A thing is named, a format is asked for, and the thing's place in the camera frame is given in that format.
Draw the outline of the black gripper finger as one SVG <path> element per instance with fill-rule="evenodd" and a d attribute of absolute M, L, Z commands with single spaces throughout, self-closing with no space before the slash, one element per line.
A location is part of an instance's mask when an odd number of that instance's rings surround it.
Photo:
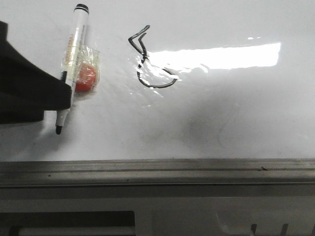
<path fill-rule="evenodd" d="M 0 122 L 41 121 L 44 111 L 70 107 L 71 88 L 23 57 L 7 41 L 8 24 L 0 24 Z"/>

